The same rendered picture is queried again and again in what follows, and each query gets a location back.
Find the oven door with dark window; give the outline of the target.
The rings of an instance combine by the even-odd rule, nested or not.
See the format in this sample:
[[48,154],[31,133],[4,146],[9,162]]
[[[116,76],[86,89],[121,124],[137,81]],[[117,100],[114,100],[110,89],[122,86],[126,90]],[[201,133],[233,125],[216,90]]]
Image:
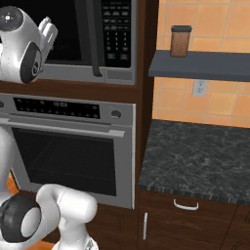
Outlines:
[[85,191],[101,204],[135,207],[135,129],[131,125],[37,119],[25,123],[100,126],[125,135],[106,138],[2,125],[15,139],[12,171],[19,189],[36,192],[45,184],[57,184]]

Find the dark brown drawer front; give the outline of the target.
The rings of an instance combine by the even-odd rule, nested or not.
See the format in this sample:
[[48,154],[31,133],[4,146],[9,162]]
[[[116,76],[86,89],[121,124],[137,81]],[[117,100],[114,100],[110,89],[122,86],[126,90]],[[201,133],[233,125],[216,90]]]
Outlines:
[[[179,204],[186,206],[195,206],[198,202],[199,208],[196,211],[179,209],[174,206],[174,199],[176,199]],[[235,204],[143,189],[140,190],[140,205],[145,208],[167,210],[174,213],[195,216],[201,219],[218,220],[227,224],[231,222],[237,209]]]

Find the silver built-in oven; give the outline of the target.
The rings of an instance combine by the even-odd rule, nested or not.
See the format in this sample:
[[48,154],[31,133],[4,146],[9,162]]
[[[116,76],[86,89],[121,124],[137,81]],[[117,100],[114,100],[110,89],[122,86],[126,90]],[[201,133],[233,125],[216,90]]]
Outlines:
[[58,184],[135,207],[134,104],[0,94],[0,125],[16,141],[19,189]]

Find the grey wall outlet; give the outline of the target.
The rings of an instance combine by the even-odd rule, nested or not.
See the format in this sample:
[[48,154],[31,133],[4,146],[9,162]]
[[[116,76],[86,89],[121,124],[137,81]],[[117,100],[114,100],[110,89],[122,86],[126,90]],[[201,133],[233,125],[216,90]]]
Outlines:
[[194,97],[204,97],[207,91],[207,84],[207,80],[195,79],[193,82],[192,95]]

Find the dark brown cupboard door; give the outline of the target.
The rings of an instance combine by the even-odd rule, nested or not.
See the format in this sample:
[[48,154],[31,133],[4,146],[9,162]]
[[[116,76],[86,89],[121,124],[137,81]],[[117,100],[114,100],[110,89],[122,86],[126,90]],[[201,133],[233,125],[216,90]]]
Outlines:
[[[145,212],[148,217],[143,240]],[[141,210],[139,250],[221,250],[229,224],[180,213]]]

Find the dark grey wall shelf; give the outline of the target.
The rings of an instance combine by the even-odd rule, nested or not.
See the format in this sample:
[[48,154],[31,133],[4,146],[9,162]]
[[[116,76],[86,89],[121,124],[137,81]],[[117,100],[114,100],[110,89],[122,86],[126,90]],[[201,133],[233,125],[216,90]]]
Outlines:
[[174,58],[169,51],[157,50],[148,75],[250,82],[250,53],[188,52],[185,58]]

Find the brown jar with black lid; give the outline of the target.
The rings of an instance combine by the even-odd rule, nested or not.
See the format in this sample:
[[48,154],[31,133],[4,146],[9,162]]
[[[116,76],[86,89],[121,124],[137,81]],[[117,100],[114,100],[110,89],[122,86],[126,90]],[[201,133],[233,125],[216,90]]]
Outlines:
[[190,25],[173,25],[171,31],[170,55],[176,58],[185,58],[188,55],[192,27]]

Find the black and silver microwave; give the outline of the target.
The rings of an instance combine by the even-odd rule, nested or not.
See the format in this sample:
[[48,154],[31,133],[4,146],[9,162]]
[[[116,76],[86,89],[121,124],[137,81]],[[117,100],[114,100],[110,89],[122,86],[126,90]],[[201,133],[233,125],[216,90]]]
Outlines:
[[[39,23],[36,5],[44,0],[0,0],[0,8],[15,6]],[[104,82],[134,84],[137,57],[137,3],[136,0],[102,0],[104,40]]]

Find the black microwave door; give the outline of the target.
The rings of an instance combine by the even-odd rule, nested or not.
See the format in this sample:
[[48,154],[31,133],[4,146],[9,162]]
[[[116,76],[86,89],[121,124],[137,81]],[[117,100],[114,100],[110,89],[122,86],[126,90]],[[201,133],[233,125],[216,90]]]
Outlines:
[[44,0],[36,7],[37,18],[49,17],[59,31],[40,78],[104,82],[104,40],[100,59],[103,76],[96,77],[92,71],[86,0]]

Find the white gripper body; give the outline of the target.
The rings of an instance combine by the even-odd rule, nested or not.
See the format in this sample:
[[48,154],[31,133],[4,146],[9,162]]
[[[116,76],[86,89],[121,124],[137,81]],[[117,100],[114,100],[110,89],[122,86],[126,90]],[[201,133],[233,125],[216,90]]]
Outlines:
[[58,36],[58,29],[51,23],[51,19],[46,17],[38,26],[41,35],[41,52],[43,57],[47,57],[53,49],[54,42]]

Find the dark brown tall cabinet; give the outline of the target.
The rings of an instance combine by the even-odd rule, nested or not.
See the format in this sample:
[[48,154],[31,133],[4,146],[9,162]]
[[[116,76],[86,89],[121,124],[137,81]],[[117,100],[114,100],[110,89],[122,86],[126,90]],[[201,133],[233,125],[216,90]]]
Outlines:
[[[151,113],[154,80],[148,75],[156,49],[159,0],[136,0],[137,82],[114,85],[85,81],[39,80],[30,85],[0,81],[0,93],[131,103],[136,106],[135,179],[141,175]],[[143,228],[140,206],[133,209],[99,205],[97,217],[87,226],[100,250],[141,250]]]

